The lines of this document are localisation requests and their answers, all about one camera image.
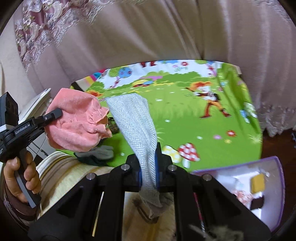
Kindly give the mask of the striped sleeve forearm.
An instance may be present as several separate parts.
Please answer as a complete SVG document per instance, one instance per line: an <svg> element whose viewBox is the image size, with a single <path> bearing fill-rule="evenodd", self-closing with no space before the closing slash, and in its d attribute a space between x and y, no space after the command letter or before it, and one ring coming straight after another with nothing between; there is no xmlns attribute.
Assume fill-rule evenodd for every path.
<svg viewBox="0 0 296 241"><path fill-rule="evenodd" d="M3 203L11 218L22 229L28 231L30 225L36 221L37 208L31 208L28 203L19 201L11 194L6 184L4 186Z"/></svg>

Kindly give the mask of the person's left hand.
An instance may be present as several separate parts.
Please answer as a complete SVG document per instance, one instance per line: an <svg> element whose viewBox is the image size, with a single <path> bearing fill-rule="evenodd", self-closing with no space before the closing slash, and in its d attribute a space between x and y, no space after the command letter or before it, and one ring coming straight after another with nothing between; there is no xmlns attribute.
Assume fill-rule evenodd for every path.
<svg viewBox="0 0 296 241"><path fill-rule="evenodd" d="M26 153L26 162L27 168L24 171L26 187L34 194L37 194L41 190L41 180L39 177L39 173L36 170L36 164L33 161L33 156L29 151L27 151ZM22 193L22 190L20 189L15 177L15 172L18 171L18 169L20 168L20 164L21 162L18 157L8 160L6 162L6 165L4 166L4 178L8 190L11 192L11 194L20 202L27 203L28 201L25 195Z"/></svg>

